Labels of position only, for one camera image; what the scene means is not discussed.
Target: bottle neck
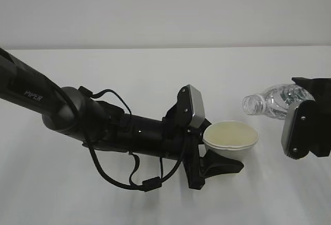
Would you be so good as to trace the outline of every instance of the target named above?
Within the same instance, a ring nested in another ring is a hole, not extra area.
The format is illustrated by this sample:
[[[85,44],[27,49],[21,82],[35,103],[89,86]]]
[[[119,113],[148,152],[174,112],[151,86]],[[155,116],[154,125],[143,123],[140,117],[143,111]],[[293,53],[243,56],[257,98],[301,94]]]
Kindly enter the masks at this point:
[[[243,100],[243,109],[247,115],[262,115],[266,110],[266,102],[261,94],[247,96]]]

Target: white table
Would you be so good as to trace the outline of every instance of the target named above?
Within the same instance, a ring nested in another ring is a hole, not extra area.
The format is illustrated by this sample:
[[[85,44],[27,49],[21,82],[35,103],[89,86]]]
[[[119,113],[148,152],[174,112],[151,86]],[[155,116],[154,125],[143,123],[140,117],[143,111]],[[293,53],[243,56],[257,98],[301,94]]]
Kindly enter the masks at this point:
[[[287,158],[282,121],[246,116],[242,98],[291,77],[330,77],[331,47],[31,50],[17,58],[60,86],[116,90],[136,115],[161,119],[190,83],[211,122],[238,120],[261,134],[239,174],[188,189],[183,167],[161,189],[118,189],[97,173],[79,141],[43,127],[39,114],[0,100],[0,224],[331,224],[331,160]],[[121,105],[112,95],[104,100]],[[127,181],[133,158],[98,153],[105,170]],[[134,180],[159,174],[141,156]],[[174,161],[165,160],[165,172]]]

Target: plastic water bottle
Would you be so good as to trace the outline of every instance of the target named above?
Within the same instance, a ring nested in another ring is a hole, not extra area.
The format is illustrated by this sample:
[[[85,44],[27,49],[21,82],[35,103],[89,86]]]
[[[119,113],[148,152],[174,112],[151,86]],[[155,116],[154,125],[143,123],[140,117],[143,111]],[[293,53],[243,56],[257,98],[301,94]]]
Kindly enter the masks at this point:
[[[304,100],[314,100],[314,98],[296,84],[280,84],[266,89],[263,93],[245,97],[243,109],[248,115],[266,115],[285,120],[289,106]]]

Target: black cable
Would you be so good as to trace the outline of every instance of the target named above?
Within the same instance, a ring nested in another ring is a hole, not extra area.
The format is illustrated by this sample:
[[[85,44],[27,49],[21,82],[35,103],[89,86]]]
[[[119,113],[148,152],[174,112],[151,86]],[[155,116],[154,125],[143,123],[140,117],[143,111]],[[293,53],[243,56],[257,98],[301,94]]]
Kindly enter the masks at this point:
[[[160,157],[160,171],[161,171],[161,179],[163,178],[163,158]]]
[[[132,181],[132,176],[134,175],[134,173],[138,170],[139,168],[139,165],[140,165],[140,158],[138,155],[136,154],[133,154],[132,152],[129,152],[129,155],[132,155],[134,157],[134,169],[133,171],[131,172],[130,176],[129,176],[129,183],[131,186],[138,186],[137,184],[135,184],[133,181]]]
[[[93,163],[97,169],[97,171],[99,172],[99,174],[109,183],[119,187],[119,188],[122,188],[122,189],[126,189],[126,190],[141,190],[141,191],[144,191],[144,186],[143,185],[136,185],[135,183],[131,182],[130,183],[131,185],[126,185],[126,184],[123,184],[121,182],[118,182],[114,179],[112,179],[111,177],[109,177],[105,172],[104,170],[102,169],[101,165],[100,165],[100,162],[98,160],[98,157],[95,153],[95,150],[94,150],[94,147],[93,147],[93,143],[87,133],[87,130],[85,128],[85,125],[84,123],[82,122],[82,119],[81,119],[81,116],[76,108],[76,106],[74,105],[74,103],[72,102],[72,100],[68,97],[68,95],[58,86],[56,85],[54,82],[52,82],[51,80],[50,81],[50,84],[51,86],[54,88],[54,90],[64,99],[64,101],[68,104],[69,108],[71,109],[71,111],[73,112],[73,115],[75,117],[75,119],[77,120],[77,123],[78,123],[78,126],[80,127],[80,129],[82,130],[83,132],[83,135],[84,135],[84,139],[87,143],[87,147],[88,147],[88,150],[90,152],[90,155],[92,157],[92,160],[93,160]],[[129,122],[128,124],[130,123],[131,121],[131,116],[132,116],[132,113],[131,113],[131,110],[130,108],[126,105],[126,103],[122,100],[122,98],[113,90],[111,89],[106,89],[106,90],[103,90],[95,95],[92,95],[93,98],[99,98],[101,97],[102,95],[104,95],[105,93],[107,92],[111,92],[113,93],[114,95],[116,95],[119,100],[126,106],[126,108],[128,109],[128,111],[130,112],[130,119],[129,119]],[[182,148],[182,151],[180,153],[180,156],[175,164],[175,166],[173,167],[173,169],[165,176],[165,177],[162,177],[161,178],[161,182],[165,182],[166,180],[168,180],[175,172],[176,170],[178,169],[178,167],[180,166],[180,163],[182,162],[183,160],[183,157],[184,157],[184,153],[185,153],[185,148],[186,148],[186,141],[184,139],[184,142],[183,142],[183,148]],[[137,159],[135,157],[135,160],[136,160],[136,165],[135,165],[135,168],[133,170],[133,172],[131,173],[130,175],[130,179],[132,178],[133,174],[137,171],[138,167],[139,167],[139,164],[137,164]]]
[[[100,91],[100,92],[98,92],[98,93],[96,93],[96,94],[92,94],[91,95],[91,97],[92,98],[94,98],[94,99],[96,99],[96,98],[100,98],[100,97],[102,97],[105,93],[108,93],[108,92],[110,92],[110,93],[113,93],[116,97],[118,97],[118,99],[124,104],[124,106],[127,108],[127,110],[129,111],[129,113],[130,113],[130,118],[129,118],[129,121],[128,121],[128,123],[127,123],[127,125],[125,126],[125,127],[128,127],[128,125],[130,124],[130,122],[131,122],[131,118],[132,118],[132,112],[131,112],[131,110],[130,110],[130,108],[128,107],[128,105],[124,102],[124,100],[120,97],[120,95],[119,94],[117,94],[114,90],[112,90],[112,89],[104,89],[103,91]],[[177,171],[177,169],[178,169],[178,167],[180,166],[180,163],[182,162],[182,160],[183,160],[183,157],[184,157],[184,153],[185,153],[185,148],[186,148],[186,143],[185,143],[185,139],[184,139],[184,142],[183,142],[183,148],[182,148],[182,151],[181,151],[181,153],[180,153],[180,156],[179,156],[179,158],[178,158],[178,160],[177,160],[177,162],[176,162],[176,164],[175,164],[175,166],[173,167],[173,169],[165,176],[165,177],[163,177],[163,161],[162,161],[162,158],[160,158],[160,168],[161,168],[161,181],[162,181],[162,183],[163,182],[165,182],[165,181],[167,181],[176,171]],[[133,172],[132,172],[132,174],[131,174],[131,176],[130,176],[130,178],[132,177],[132,175],[135,173],[137,171],[137,169],[136,170],[134,170]]]
[[[119,94],[117,94],[117,93],[116,93],[115,91],[113,91],[112,89],[104,89],[103,91],[100,91],[100,92],[98,92],[98,93],[96,93],[96,94],[92,94],[91,97],[92,97],[93,99],[97,99],[97,98],[102,97],[104,94],[106,94],[106,93],[108,93],[108,92],[114,94],[114,95],[115,95],[115,96],[116,96],[116,97],[117,97],[117,98],[123,103],[123,105],[127,108],[127,110],[129,111],[129,113],[130,113],[130,117],[129,117],[129,120],[128,120],[126,126],[125,126],[125,128],[127,128],[127,127],[129,126],[130,122],[131,122],[131,119],[132,119],[132,112],[131,112],[129,106],[124,102],[124,100],[122,99],[122,97],[120,97]]]
[[[171,169],[171,171],[161,179],[162,183],[167,181],[172,175],[174,175],[174,173],[177,171],[178,167],[180,166],[180,163],[182,162],[182,160],[184,158],[185,149],[186,149],[185,136],[186,135],[184,134],[183,148],[182,148],[182,151],[180,152],[179,158],[177,159],[177,162],[176,162],[175,166]]]
[[[82,130],[83,132],[83,135],[84,135],[84,139],[87,143],[87,147],[88,147],[88,150],[91,154],[91,157],[92,157],[92,160],[93,160],[93,163],[95,165],[95,167],[97,168],[97,171],[99,172],[99,174],[106,180],[108,181],[109,183],[119,187],[119,188],[123,188],[123,189],[127,189],[127,190],[143,190],[142,186],[131,186],[131,185],[126,185],[126,184],[123,184],[123,183],[120,183],[114,179],[112,179],[111,177],[109,177],[102,169],[101,165],[100,165],[100,162],[98,160],[98,157],[94,151],[94,147],[93,147],[93,144],[92,144],[92,141],[85,129],[85,126],[81,120],[81,117],[80,117],[80,114],[76,108],[76,106],[74,105],[74,103],[72,102],[72,100],[68,97],[68,95],[59,87],[57,86],[55,83],[53,83],[51,80],[49,80],[52,87],[54,88],[54,90],[64,99],[64,101],[68,104],[68,106],[70,107],[70,109],[72,110],[76,120],[77,120],[77,123],[78,123],[78,126],[80,127],[80,129]]]

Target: cable connector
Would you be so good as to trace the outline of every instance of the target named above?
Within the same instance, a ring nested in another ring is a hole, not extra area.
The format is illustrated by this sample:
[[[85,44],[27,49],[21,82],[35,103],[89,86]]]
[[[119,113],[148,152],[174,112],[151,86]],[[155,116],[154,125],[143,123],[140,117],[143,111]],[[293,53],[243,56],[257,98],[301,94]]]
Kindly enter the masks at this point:
[[[162,181],[160,177],[153,177],[142,182],[143,191],[148,192],[162,187]]]

